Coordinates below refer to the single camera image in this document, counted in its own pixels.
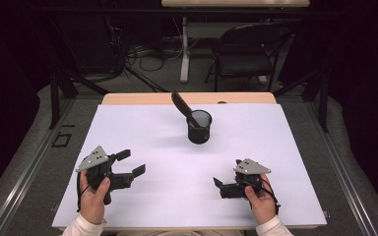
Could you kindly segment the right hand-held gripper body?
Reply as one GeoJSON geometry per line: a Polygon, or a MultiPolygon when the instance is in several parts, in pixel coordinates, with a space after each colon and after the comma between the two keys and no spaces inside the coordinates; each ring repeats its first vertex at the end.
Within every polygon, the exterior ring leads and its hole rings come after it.
{"type": "Polygon", "coordinates": [[[223,184],[220,196],[223,199],[245,198],[245,187],[251,186],[256,194],[263,190],[262,174],[271,173],[271,170],[260,163],[246,158],[234,168],[234,183],[223,184]]]}

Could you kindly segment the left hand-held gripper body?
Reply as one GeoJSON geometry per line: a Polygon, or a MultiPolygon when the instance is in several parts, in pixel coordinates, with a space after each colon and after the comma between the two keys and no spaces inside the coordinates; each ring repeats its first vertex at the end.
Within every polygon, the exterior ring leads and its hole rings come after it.
{"type": "Polygon", "coordinates": [[[89,155],[87,155],[80,165],[76,168],[77,176],[77,195],[78,205],[81,204],[80,197],[80,177],[81,172],[87,171],[87,178],[92,189],[96,190],[102,180],[107,177],[110,180],[110,187],[105,195],[103,202],[105,205],[111,203],[110,192],[112,190],[130,188],[133,178],[132,171],[128,173],[113,173],[112,165],[117,161],[115,154],[107,154],[101,146],[97,146],[89,155]]]}

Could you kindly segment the black mesh cup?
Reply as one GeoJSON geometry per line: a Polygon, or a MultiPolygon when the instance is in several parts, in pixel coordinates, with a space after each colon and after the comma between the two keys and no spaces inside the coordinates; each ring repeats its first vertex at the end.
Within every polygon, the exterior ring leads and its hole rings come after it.
{"type": "Polygon", "coordinates": [[[190,119],[186,119],[188,125],[188,139],[196,145],[206,143],[210,138],[210,130],[212,125],[212,116],[205,110],[194,110],[192,117],[196,121],[192,123],[190,119]]]}

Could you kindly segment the black comb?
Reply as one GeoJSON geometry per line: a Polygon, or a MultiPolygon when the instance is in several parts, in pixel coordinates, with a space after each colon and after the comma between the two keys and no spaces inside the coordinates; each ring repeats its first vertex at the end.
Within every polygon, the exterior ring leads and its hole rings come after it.
{"type": "Polygon", "coordinates": [[[171,99],[176,108],[190,121],[190,123],[194,127],[200,128],[200,124],[192,116],[192,109],[189,107],[189,105],[185,102],[185,100],[177,91],[174,91],[171,94],[171,99]]]}

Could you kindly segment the person's right hand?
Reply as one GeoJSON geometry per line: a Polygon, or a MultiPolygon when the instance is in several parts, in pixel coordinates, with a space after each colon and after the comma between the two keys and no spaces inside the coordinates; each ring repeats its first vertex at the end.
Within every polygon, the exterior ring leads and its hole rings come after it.
{"type": "Polygon", "coordinates": [[[251,204],[253,215],[258,225],[270,221],[277,215],[270,181],[265,174],[262,174],[261,178],[264,191],[261,191],[259,194],[256,194],[251,186],[245,187],[245,195],[251,204]]]}

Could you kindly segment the person's left hand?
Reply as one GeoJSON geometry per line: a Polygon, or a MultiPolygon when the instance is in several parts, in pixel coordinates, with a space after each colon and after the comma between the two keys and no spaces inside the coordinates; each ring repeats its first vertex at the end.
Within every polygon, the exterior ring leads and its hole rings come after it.
{"type": "Polygon", "coordinates": [[[81,172],[80,177],[80,197],[81,216],[91,224],[99,225],[104,222],[104,202],[103,199],[110,187],[110,180],[105,177],[96,191],[88,182],[87,171],[81,172]]]}

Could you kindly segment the white table mat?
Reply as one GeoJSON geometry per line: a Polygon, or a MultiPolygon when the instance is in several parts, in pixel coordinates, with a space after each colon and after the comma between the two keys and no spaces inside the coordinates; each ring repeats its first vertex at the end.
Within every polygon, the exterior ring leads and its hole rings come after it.
{"type": "Polygon", "coordinates": [[[239,159],[270,168],[269,179],[289,227],[325,224],[284,111],[278,104],[206,104],[213,118],[210,139],[195,145],[185,118],[172,105],[101,105],[79,154],[96,147],[123,149],[130,157],[116,173],[144,165],[132,186],[112,192],[105,209],[113,230],[252,229],[256,222],[243,199],[224,199],[216,180],[232,182],[239,159]]]}

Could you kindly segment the black stand leg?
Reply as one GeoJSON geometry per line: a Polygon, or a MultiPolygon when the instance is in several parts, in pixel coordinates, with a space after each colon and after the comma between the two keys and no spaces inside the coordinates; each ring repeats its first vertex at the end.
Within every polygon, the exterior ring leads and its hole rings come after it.
{"type": "Polygon", "coordinates": [[[153,80],[149,79],[142,73],[126,66],[124,68],[125,71],[127,71],[130,75],[136,77],[138,80],[140,80],[143,84],[147,85],[153,92],[167,92],[167,89],[161,87],[159,84],[155,83],[153,80]]]}

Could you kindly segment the black folding chair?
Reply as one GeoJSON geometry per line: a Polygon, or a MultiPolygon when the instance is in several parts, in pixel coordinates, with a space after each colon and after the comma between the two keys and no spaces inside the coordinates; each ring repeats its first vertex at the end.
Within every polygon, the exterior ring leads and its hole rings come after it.
{"type": "Polygon", "coordinates": [[[267,91],[270,91],[281,49],[292,35],[292,28],[284,23],[243,25],[227,30],[218,41],[205,83],[210,73],[215,74],[215,90],[219,78],[268,77],[267,91]]]}

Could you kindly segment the white-legged desk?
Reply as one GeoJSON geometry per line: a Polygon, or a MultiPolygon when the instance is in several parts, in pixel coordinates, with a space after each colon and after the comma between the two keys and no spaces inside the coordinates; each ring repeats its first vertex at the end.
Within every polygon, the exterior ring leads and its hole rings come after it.
{"type": "MultiPolygon", "coordinates": [[[[247,10],[263,9],[306,9],[310,0],[161,0],[161,6],[169,10],[247,10]]],[[[190,51],[188,40],[190,38],[218,38],[225,30],[235,27],[237,20],[223,22],[195,23],[188,17],[182,18],[182,64],[180,82],[187,83],[189,80],[190,51]]]]}

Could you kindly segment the black metal crossbar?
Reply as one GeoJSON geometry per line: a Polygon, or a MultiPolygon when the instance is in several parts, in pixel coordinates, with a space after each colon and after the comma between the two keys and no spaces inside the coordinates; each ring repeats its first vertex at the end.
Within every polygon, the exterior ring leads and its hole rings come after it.
{"type": "Polygon", "coordinates": [[[62,15],[62,14],[93,14],[93,15],[150,15],[150,16],[223,16],[240,15],[241,17],[283,17],[283,18],[331,18],[344,16],[345,12],[311,11],[311,10],[259,10],[259,9],[62,9],[62,8],[30,8],[37,14],[62,15]]]}

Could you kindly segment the metal floor rail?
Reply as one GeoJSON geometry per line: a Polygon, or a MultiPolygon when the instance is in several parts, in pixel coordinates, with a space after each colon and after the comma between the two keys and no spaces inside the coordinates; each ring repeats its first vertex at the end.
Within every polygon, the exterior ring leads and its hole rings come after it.
{"type": "Polygon", "coordinates": [[[73,121],[76,102],[62,105],[54,128],[45,106],[0,180],[0,236],[59,236],[53,219],[78,152],[79,129],[73,121]]]}
{"type": "Polygon", "coordinates": [[[309,113],[309,116],[322,138],[325,147],[329,153],[329,161],[335,172],[336,178],[342,188],[342,191],[346,197],[347,204],[358,224],[358,227],[363,236],[378,236],[378,232],[375,229],[368,212],[363,205],[363,202],[357,193],[354,185],[349,178],[347,170],[342,162],[342,159],[328,133],[326,133],[321,127],[318,119],[318,111],[316,106],[312,102],[305,102],[305,107],[309,113]]]}

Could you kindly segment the black metal frame post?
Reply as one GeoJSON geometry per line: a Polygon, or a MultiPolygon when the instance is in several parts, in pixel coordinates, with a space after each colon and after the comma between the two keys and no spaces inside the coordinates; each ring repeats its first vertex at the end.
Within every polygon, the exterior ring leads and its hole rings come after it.
{"type": "Polygon", "coordinates": [[[290,83],[273,92],[274,97],[279,97],[286,92],[298,87],[302,83],[307,86],[302,93],[303,101],[314,101],[316,95],[319,95],[318,105],[318,122],[325,133],[328,133],[327,127],[327,108],[329,95],[330,72],[324,70],[315,70],[304,77],[290,83]]]}
{"type": "Polygon", "coordinates": [[[85,87],[96,91],[99,94],[106,95],[108,90],[102,88],[90,80],[84,78],[78,73],[70,69],[57,69],[50,76],[50,98],[51,98],[51,124],[53,129],[61,118],[59,91],[69,98],[74,99],[78,95],[78,91],[74,86],[74,82],[84,85],[85,87]]]}

